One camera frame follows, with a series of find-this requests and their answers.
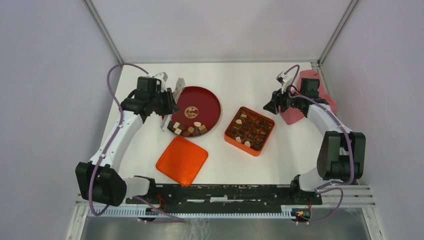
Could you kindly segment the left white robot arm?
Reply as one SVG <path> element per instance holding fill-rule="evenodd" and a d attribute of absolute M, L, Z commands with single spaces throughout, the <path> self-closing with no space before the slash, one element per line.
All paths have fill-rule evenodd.
<path fill-rule="evenodd" d="M 103 145 L 88 162 L 79 162 L 75 168 L 84 200 L 114 207 L 134 196 L 145 204 L 156 200 L 157 190 L 151 186 L 153 179 L 144 176 L 123 179 L 118 171 L 131 141 L 147 117 L 152 113 L 162 116 L 160 127 L 165 129 L 171 115 L 180 110 L 177 101 L 185 86 L 185 80 L 179 78 L 174 90 L 166 87 L 163 72 L 137 79 L 136 88 L 118 104 L 119 116 Z"/>

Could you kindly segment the orange compartment chocolate box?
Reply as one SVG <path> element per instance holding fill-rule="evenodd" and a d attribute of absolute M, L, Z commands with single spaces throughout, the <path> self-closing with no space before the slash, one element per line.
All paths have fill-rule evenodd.
<path fill-rule="evenodd" d="M 245 114 L 247 117 L 241 118 L 241 114 Z M 241 120 L 242 124 L 237 124 L 236 120 Z M 258 157 L 270 138 L 274 127 L 275 122 L 271 118 L 242 106 L 226 128 L 224 140 L 230 145 L 254 157 Z M 240 137 L 242 142 L 237 142 L 236 137 Z M 250 147 L 244 145 L 246 141 L 250 142 Z"/>

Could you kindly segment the metal serving tongs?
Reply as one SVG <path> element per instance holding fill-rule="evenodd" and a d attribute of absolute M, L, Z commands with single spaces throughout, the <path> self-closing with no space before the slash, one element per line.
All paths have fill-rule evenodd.
<path fill-rule="evenodd" d="M 184 90 L 186 84 L 185 84 L 185 80 L 183 78 L 178 78 L 176 85 L 175 85 L 175 90 L 172 93 L 173 99 L 175 100 L 175 102 L 177 103 L 182 91 Z M 168 114 L 166 116 L 164 116 L 160 128 L 163 132 L 165 132 L 165 130 L 168 128 L 169 122 L 172 118 L 173 113 Z"/>

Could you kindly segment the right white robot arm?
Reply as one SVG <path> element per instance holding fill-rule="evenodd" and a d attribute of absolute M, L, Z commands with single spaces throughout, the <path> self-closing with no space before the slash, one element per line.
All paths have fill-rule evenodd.
<path fill-rule="evenodd" d="M 320 80 L 303 78 L 300 89 L 289 84 L 286 74 L 278 76 L 281 88 L 275 90 L 263 109 L 273 114 L 298 109 L 319 130 L 323 139 L 316 167 L 298 175 L 289 189 L 289 199 L 302 204 L 309 192 L 329 186 L 350 185 L 364 170 L 366 137 L 343 124 L 332 112 L 329 102 L 320 97 Z"/>

